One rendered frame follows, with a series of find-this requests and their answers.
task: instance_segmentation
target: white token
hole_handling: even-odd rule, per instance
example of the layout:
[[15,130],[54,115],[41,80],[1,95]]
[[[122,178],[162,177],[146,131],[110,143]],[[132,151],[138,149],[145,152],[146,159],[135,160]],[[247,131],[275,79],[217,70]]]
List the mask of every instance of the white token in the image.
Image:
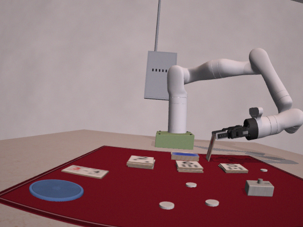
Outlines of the white token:
[[197,184],[192,183],[192,182],[188,182],[188,183],[186,183],[186,186],[189,187],[189,188],[195,188],[195,187],[197,187]]
[[165,210],[171,210],[175,207],[175,205],[172,202],[161,202],[159,203],[159,206]]
[[219,205],[219,201],[218,200],[206,200],[205,204],[210,207],[216,207]]

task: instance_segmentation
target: blue plate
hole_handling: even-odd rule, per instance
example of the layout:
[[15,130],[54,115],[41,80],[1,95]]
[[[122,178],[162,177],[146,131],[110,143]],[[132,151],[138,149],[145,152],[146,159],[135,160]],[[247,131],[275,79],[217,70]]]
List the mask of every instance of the blue plate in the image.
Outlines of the blue plate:
[[84,190],[73,182],[63,180],[42,180],[29,187],[30,193],[42,200],[63,202],[80,198]]

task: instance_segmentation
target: green base block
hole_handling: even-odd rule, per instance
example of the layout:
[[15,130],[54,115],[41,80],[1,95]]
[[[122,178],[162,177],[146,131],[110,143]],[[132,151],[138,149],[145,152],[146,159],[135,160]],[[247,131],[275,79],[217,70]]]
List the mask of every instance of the green base block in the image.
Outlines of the green base block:
[[167,131],[157,131],[155,147],[193,150],[194,139],[195,136],[191,132],[177,134]]

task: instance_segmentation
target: table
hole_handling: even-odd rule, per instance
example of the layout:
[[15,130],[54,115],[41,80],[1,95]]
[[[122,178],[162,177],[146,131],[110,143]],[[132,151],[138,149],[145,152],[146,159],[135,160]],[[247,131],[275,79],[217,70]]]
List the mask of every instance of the table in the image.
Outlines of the table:
[[[155,137],[99,131],[71,131],[49,135],[0,140],[0,191],[26,179],[59,166],[103,145],[167,151],[154,147]],[[208,140],[195,140],[191,152],[206,154]],[[255,142],[216,141],[213,154],[250,155],[275,167],[303,178],[303,156],[260,145]],[[44,218],[0,204],[0,226],[58,226],[75,225]]]

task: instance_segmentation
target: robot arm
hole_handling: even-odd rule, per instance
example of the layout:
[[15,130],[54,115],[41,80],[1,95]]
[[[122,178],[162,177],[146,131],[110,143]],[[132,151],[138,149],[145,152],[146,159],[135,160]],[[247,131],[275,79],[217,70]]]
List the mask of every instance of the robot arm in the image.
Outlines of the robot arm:
[[253,140],[278,134],[282,130],[288,133],[296,132],[303,124],[303,112],[291,109],[292,99],[274,70],[267,53],[260,48],[253,49],[249,59],[250,61],[243,62],[228,59],[213,60],[190,69],[172,66],[168,71],[169,132],[186,133],[187,92],[184,84],[198,80],[256,74],[263,76],[279,114],[261,117],[262,108],[251,108],[252,118],[246,119],[243,127],[237,125],[214,131],[217,139],[245,136],[248,140]]

